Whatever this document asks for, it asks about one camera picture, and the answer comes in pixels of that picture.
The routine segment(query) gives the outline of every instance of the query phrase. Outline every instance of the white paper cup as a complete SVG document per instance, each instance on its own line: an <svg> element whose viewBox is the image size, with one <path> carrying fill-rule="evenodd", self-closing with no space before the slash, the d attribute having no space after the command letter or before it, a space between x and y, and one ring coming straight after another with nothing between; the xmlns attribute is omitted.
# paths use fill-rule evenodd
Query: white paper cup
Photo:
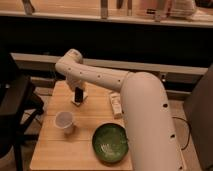
<svg viewBox="0 0 213 171"><path fill-rule="evenodd" d="M55 117L55 126L64 131L65 134L71 134L74 130L74 118L71 112L59 112Z"/></svg>

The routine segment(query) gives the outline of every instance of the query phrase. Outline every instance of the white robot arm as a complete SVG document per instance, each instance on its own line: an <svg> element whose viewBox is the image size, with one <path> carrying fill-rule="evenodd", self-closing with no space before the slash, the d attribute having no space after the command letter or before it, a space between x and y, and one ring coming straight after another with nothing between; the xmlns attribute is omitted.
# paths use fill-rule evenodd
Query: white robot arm
<svg viewBox="0 0 213 171"><path fill-rule="evenodd" d="M71 49L56 63L56 70L67 78L120 92L134 171L183 170L180 147L161 81L146 72L91 67L79 62L82 62L82 55Z"/></svg>

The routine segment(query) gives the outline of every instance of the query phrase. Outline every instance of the black chair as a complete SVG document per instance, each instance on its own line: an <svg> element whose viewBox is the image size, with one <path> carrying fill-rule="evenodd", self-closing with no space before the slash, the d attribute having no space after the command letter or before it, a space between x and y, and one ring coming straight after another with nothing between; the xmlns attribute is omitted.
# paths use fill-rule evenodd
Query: black chair
<svg viewBox="0 0 213 171"><path fill-rule="evenodd" d="M36 115L43 113L43 101L34 94L30 76L21 73L12 56L0 46L0 158L13 147L17 171L23 170L21 145L36 140L38 135L26 135ZM24 111L34 109L24 123Z"/></svg>

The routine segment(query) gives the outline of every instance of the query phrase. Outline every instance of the floor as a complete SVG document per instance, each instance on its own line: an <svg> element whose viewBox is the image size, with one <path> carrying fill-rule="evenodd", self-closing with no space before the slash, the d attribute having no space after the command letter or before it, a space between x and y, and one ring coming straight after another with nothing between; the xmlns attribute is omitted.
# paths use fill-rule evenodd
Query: floor
<svg viewBox="0 0 213 171"><path fill-rule="evenodd" d="M47 105L49 99L51 98L52 89L49 88L37 88L36 93L41 96L43 101L45 102L44 110L47 109ZM182 109L182 101L170 100L171 112L173 117L180 117L185 119L185 114ZM27 130L30 133L39 133L41 129L40 123L42 123L43 116L37 117L37 120L34 120L30 129ZM177 136L180 142L180 146L184 147L187 142L188 137L188 127L185 122L180 119L174 119L175 128L177 131ZM36 142L27 142L25 146L23 146L23 160L24 160L24 171L29 170L29 164L33 155L33 151L35 148ZM197 155L195 152L194 144L192 139L190 138L189 145L187 148L182 151L185 159L187 171L201 171L200 165L197 159ZM16 171L15 162L13 156L13 150L8 153L7 156L0 159L0 171Z"/></svg>

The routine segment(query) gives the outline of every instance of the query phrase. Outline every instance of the wooden table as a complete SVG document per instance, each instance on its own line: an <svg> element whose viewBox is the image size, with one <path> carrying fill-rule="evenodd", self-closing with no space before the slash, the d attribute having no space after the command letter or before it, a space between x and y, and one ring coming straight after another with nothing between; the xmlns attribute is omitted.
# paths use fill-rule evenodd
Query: wooden table
<svg viewBox="0 0 213 171"><path fill-rule="evenodd" d="M113 165L104 165L96 158L91 144L95 129L108 122L123 126L123 120L113 118L109 90L92 84L86 84L86 90L87 99L77 107L71 103L73 93L65 81L56 83L32 157L31 170L132 170L129 153ZM76 128L73 134L66 136L54 126L59 111L74 114Z"/></svg>

